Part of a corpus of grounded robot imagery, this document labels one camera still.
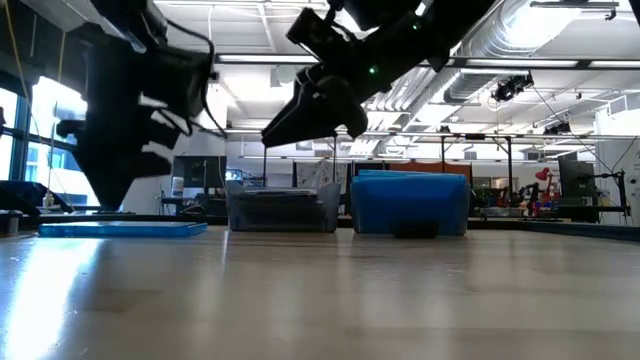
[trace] table surface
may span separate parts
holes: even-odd
[[[640,247],[470,231],[0,239],[4,359],[636,359]]]

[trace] black stand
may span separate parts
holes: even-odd
[[[624,216],[631,216],[631,207],[627,206],[627,190],[626,187],[624,185],[624,175],[625,172],[624,170],[620,170],[617,173],[613,173],[613,174],[600,174],[600,175],[594,175],[593,178],[594,179],[607,179],[607,178],[613,178],[613,181],[616,183],[616,185],[618,186],[618,192],[620,195],[620,206],[614,206],[611,207],[611,209],[609,211],[611,212],[622,212],[624,213]]]

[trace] red object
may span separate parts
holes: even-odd
[[[551,172],[551,169],[544,168],[542,169],[542,171],[539,171],[536,173],[536,178],[541,181],[547,181],[549,177],[553,177],[553,175],[550,174],[550,172]]]
[[[547,190],[542,193],[540,196],[541,202],[544,204],[545,202],[551,201],[551,181],[553,180],[553,174],[551,173],[551,169],[544,168],[542,171],[536,173],[536,178],[540,181],[547,181]]]

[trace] yellow cable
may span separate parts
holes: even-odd
[[[31,115],[31,118],[33,120],[33,125],[36,128],[36,133],[38,136],[38,140],[40,140],[40,143],[44,143],[42,140],[42,136],[40,136],[40,130],[38,129],[38,122],[36,121],[35,117],[33,116],[33,112],[32,110],[32,106],[31,106],[31,98],[29,97],[29,91],[27,90],[27,83],[24,80],[24,72],[22,71],[22,64],[20,63],[20,54],[18,53],[18,44],[16,42],[16,35],[13,32],[13,22],[11,20],[11,11],[9,10],[9,2],[5,2],[4,4],[4,9],[5,9],[5,13],[7,14],[7,26],[9,27],[9,36],[11,37],[11,45],[13,47],[13,55],[16,59],[16,66],[18,67],[18,74],[20,75],[20,82],[22,84],[22,91],[24,91],[24,98],[27,99],[27,105],[29,106],[29,113]],[[63,35],[63,41],[62,41],[62,48],[60,49],[60,64],[59,64],[59,71],[62,71],[62,59],[63,59],[63,55],[62,53],[64,52],[64,39],[66,37],[66,34]],[[67,191],[64,188],[64,185],[62,185],[62,182],[60,181],[60,178],[58,178],[58,175],[56,174],[55,170],[53,171],[53,176],[55,176],[56,181],[58,182],[58,185],[60,185],[60,187],[62,188],[62,191],[64,193],[64,195],[67,197],[67,201],[69,202],[69,207],[71,207],[71,211],[75,211],[73,204],[71,203],[71,198],[69,197],[69,194],[67,193]]]

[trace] large window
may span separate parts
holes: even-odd
[[[12,92],[0,88],[0,107],[4,114],[7,128],[12,128],[16,123],[16,108],[18,96]],[[0,133],[0,180],[9,179],[11,169],[11,154],[13,151],[13,138]]]
[[[54,148],[52,152],[49,145],[29,143],[25,180],[48,186],[62,200],[72,205],[100,205],[89,181],[67,150]]]
[[[13,138],[10,136],[0,137],[0,180],[9,180],[9,170],[11,169],[11,150],[13,148]]]
[[[61,138],[55,134],[60,120],[84,120],[87,103],[79,93],[57,82],[41,77],[33,86],[32,117],[29,132],[76,144],[73,136]],[[71,152],[49,144],[29,143],[25,180],[48,186],[62,200],[73,205],[99,205],[89,181]]]
[[[17,105],[18,96],[0,88],[0,107],[4,110],[4,118],[7,121],[6,127],[15,127]]]
[[[82,100],[80,93],[41,77],[37,85],[33,86],[31,127],[29,132],[45,138],[54,137],[56,140],[75,144],[73,136],[67,138],[55,134],[55,126],[60,120],[84,120],[87,103]]]

